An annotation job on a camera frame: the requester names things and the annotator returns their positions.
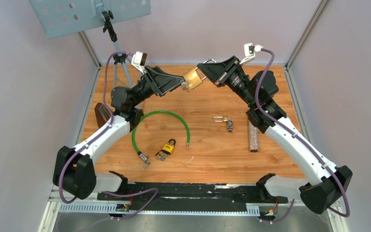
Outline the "large brass padlock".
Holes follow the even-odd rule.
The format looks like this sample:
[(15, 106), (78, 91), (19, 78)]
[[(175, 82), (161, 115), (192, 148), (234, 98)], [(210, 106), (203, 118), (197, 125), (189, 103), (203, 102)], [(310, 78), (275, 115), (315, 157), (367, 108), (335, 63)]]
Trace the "large brass padlock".
[(190, 92), (200, 86), (207, 77), (202, 74), (198, 67), (195, 67), (187, 71), (183, 78), (184, 82), (181, 83), (181, 88)]

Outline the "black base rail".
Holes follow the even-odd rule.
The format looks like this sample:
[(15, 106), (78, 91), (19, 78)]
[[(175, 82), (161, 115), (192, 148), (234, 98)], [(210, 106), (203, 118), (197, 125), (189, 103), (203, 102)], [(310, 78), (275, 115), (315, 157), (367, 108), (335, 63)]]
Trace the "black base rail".
[(287, 205), (286, 197), (267, 196), (254, 184), (202, 184), (128, 182), (116, 198), (104, 193), (92, 193), (84, 200), (71, 204), (60, 203), (60, 212), (108, 213), (111, 215), (207, 215), (260, 216), (267, 209)]

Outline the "blue music stand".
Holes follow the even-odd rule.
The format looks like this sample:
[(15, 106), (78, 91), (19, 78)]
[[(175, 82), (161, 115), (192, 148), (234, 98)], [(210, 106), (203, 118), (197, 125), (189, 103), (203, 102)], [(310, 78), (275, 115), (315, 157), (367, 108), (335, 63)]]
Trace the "blue music stand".
[(114, 23), (151, 14), (149, 0), (30, 0), (48, 39), (102, 28), (116, 51), (121, 47)]

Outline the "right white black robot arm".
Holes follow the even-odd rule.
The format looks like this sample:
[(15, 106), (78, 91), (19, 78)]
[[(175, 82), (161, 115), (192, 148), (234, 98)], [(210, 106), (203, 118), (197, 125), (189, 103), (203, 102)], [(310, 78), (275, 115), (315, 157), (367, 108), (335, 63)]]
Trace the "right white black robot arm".
[(268, 202), (274, 197), (301, 200), (312, 212), (331, 209), (346, 197), (352, 178), (347, 166), (329, 161), (295, 128), (285, 111), (273, 100), (278, 92), (269, 69), (250, 78), (236, 57), (219, 63), (200, 63), (197, 68), (217, 87), (227, 86), (247, 105), (249, 121), (273, 139), (300, 167), (304, 179), (267, 174), (257, 181), (257, 197)]

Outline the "yellow black padlock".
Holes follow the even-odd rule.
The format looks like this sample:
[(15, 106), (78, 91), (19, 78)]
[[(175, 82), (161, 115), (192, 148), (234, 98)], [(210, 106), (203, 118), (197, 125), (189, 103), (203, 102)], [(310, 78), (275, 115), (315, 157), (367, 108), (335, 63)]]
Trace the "yellow black padlock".
[(175, 147), (175, 144), (176, 144), (176, 140), (175, 139), (170, 139), (162, 148), (162, 152), (164, 154), (167, 154), (167, 155), (171, 155), (174, 151), (174, 147)]

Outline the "glittery silver microphone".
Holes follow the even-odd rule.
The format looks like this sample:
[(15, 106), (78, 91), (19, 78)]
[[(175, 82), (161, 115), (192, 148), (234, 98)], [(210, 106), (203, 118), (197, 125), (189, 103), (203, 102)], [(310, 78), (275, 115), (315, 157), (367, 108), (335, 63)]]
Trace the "glittery silver microphone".
[(251, 122), (248, 122), (248, 145), (250, 152), (259, 151), (258, 129)]

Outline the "small brass padlock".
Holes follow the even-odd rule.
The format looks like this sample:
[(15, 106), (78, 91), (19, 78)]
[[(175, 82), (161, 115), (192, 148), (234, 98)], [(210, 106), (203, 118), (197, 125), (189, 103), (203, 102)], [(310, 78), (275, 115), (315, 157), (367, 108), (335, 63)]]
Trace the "small brass padlock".
[(226, 123), (228, 132), (233, 131), (233, 121), (231, 117), (228, 116), (214, 116), (212, 117), (213, 122), (224, 122)]

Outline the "brown wooden metronome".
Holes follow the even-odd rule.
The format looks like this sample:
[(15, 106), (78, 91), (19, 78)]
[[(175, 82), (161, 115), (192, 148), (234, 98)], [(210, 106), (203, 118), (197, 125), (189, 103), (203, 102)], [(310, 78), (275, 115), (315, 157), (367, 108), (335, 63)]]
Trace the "brown wooden metronome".
[(96, 104), (94, 111), (95, 111), (97, 126), (101, 128), (110, 119), (110, 113), (107, 110), (106, 106), (101, 102), (98, 102)]

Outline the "keys of yellow padlock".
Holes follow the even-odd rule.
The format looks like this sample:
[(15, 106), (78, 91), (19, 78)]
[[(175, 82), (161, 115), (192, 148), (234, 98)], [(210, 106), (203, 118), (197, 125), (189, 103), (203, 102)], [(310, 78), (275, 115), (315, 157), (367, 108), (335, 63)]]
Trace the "keys of yellow padlock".
[(171, 153), (167, 153), (166, 151), (163, 151), (163, 150), (158, 151), (158, 152), (155, 154), (157, 160), (160, 160), (160, 161), (165, 161), (165, 159), (166, 159), (169, 155), (171, 155)]

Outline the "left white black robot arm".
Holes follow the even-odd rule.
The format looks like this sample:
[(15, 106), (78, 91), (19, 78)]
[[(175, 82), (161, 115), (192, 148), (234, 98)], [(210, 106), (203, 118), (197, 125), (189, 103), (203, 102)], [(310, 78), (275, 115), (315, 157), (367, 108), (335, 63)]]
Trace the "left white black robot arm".
[(128, 195), (128, 186), (123, 176), (116, 172), (96, 173), (95, 165), (104, 153), (119, 139), (129, 134), (144, 115), (137, 105), (152, 95), (164, 96), (180, 87), (185, 81), (182, 76), (168, 74), (159, 67), (145, 66), (143, 75), (132, 88), (115, 87), (111, 91), (111, 106), (108, 121), (94, 134), (74, 147), (63, 146), (57, 153), (53, 183), (59, 188), (64, 203), (64, 193), (74, 199), (85, 199), (93, 192), (110, 192), (122, 200)]

